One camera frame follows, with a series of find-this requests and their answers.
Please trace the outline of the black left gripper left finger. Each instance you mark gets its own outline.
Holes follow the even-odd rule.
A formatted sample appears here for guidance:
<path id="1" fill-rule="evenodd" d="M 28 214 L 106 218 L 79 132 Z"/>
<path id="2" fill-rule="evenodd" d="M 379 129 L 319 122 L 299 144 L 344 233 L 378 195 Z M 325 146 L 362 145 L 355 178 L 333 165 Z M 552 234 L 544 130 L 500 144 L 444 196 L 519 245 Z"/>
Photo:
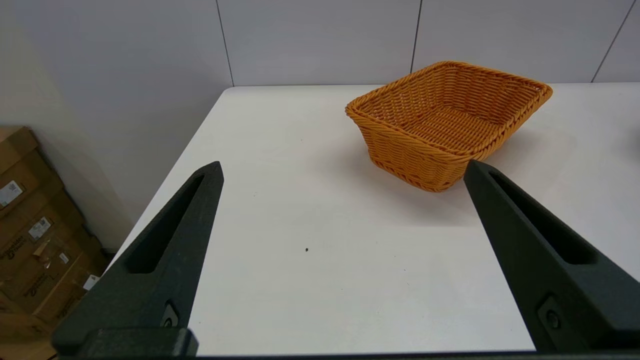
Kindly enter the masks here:
<path id="1" fill-rule="evenodd" d="M 55 329 L 61 357 L 194 357 L 195 294 L 224 184 L 218 161 L 190 175 Z"/>

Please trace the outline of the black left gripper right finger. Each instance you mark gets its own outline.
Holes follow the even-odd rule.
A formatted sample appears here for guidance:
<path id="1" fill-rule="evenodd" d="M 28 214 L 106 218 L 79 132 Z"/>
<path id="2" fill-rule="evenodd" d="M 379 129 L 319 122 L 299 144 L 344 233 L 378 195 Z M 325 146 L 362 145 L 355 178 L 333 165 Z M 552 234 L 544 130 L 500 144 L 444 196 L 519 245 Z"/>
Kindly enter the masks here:
<path id="1" fill-rule="evenodd" d="M 493 166 L 463 179 L 539 353 L 638 353 L 633 276 Z"/>

